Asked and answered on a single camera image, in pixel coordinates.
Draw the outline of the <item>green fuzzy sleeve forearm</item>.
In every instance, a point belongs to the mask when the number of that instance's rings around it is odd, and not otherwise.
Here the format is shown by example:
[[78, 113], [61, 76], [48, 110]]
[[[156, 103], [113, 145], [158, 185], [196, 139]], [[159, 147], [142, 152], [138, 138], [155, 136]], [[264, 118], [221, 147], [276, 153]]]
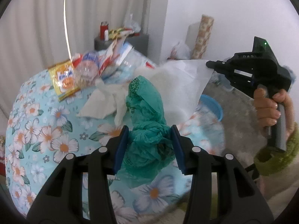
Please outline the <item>green fuzzy sleeve forearm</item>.
[[298, 124], [286, 142], [286, 151], [278, 152], [268, 146], [261, 148], [254, 157], [254, 164], [259, 174], [270, 176], [279, 173], [293, 163], [298, 156]]

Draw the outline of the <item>person's right hand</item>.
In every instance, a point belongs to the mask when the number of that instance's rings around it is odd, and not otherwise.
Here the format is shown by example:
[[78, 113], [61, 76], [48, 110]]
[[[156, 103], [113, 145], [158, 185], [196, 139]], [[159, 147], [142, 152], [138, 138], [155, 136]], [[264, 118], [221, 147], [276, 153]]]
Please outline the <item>person's right hand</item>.
[[261, 128], [274, 126], [277, 123], [281, 117], [278, 104], [283, 104], [285, 108], [286, 138], [293, 134], [295, 130], [295, 112], [293, 101], [286, 90], [282, 89], [272, 98], [266, 98], [266, 91], [258, 88], [254, 91], [253, 104]]

